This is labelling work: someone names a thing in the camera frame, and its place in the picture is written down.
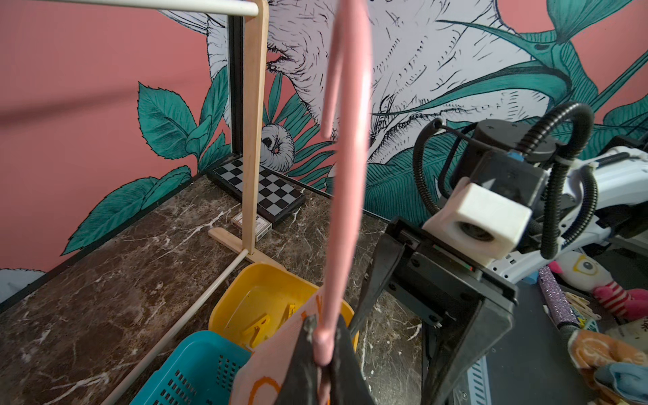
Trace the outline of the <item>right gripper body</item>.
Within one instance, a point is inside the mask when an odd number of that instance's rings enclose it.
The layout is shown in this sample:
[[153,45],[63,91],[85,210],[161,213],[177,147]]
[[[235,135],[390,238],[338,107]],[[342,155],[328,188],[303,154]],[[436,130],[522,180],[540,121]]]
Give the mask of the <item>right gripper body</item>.
[[467,325],[474,312],[492,311],[487,323],[512,328],[518,304],[513,283],[405,219],[393,219],[386,234],[404,246],[386,292],[425,323]]

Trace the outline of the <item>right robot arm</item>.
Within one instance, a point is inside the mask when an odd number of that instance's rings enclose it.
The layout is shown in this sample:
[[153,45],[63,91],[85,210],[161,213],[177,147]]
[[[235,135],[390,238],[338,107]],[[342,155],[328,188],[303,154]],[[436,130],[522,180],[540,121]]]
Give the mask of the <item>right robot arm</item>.
[[482,155],[443,207],[431,197],[423,158],[447,126],[435,120],[420,133],[413,177],[430,218],[386,228],[349,331],[383,292],[414,312],[425,337],[423,403],[445,403],[461,375],[511,331],[518,281],[624,229],[597,219],[598,211],[646,209],[646,152],[617,146],[582,160],[593,128],[591,108],[568,102],[531,127],[485,120],[456,132]]

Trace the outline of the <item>cream orange towel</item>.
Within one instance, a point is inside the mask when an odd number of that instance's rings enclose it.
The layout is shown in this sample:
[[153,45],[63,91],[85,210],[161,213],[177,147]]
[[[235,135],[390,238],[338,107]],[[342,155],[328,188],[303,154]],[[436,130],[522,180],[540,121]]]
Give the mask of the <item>cream orange towel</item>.
[[330,384],[323,373],[330,365],[334,349],[334,334],[342,300],[332,300],[324,289],[305,303],[305,317],[293,315],[280,329],[260,344],[251,358],[236,374],[231,391],[231,404],[274,404],[284,384],[287,369],[304,320],[315,315],[317,328],[313,335],[314,361],[318,366],[318,403],[328,400]]

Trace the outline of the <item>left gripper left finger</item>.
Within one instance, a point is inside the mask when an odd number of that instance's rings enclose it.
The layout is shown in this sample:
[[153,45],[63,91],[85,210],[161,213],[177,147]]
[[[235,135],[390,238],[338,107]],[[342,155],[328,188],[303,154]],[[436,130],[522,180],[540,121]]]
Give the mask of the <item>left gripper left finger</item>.
[[318,366],[314,361],[313,335],[315,315],[307,317],[298,335],[295,349],[275,405],[315,405],[318,403]]

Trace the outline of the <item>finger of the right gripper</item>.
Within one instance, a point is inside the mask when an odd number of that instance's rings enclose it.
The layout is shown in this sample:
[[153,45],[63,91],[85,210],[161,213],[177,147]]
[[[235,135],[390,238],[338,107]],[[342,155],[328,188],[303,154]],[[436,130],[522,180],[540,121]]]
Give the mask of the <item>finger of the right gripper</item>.
[[378,240],[370,266],[366,270],[354,317],[349,324],[349,332],[352,336],[359,332],[366,317],[371,314],[374,304],[388,286],[404,252],[405,246],[388,234],[383,234]]
[[499,342],[514,324],[514,304],[477,300],[440,327],[425,323],[422,344],[423,404],[444,404],[467,369]]

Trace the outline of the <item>yellow clothespin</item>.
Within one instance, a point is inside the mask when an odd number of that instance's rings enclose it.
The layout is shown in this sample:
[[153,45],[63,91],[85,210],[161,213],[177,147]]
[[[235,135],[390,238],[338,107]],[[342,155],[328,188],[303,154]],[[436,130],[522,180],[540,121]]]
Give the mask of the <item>yellow clothespin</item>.
[[266,330],[272,322],[272,317],[264,314],[255,322],[241,332],[243,346],[247,349],[255,349],[265,339]]
[[282,326],[285,322],[290,320],[290,318],[295,314],[296,310],[297,310],[297,306],[295,304],[290,303],[286,305],[285,311],[280,321],[280,326]]

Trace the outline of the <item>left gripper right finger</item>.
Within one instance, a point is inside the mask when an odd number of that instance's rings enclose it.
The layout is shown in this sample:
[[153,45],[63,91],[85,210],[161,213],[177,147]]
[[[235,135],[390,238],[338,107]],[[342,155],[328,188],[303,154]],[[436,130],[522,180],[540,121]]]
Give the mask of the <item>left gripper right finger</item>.
[[334,349],[327,367],[332,405],[374,405],[370,390],[355,358],[352,337],[344,318],[339,316],[334,338]]

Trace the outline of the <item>pink hanger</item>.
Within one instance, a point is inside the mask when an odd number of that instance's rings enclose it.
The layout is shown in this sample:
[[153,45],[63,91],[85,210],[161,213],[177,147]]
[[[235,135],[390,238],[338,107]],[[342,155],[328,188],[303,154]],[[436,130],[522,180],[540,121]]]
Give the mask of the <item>pink hanger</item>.
[[359,236],[369,148],[371,64],[367,3],[341,1],[333,24],[322,114],[323,134],[337,133],[339,143],[322,314],[314,336],[314,358],[322,368],[332,362],[335,329]]

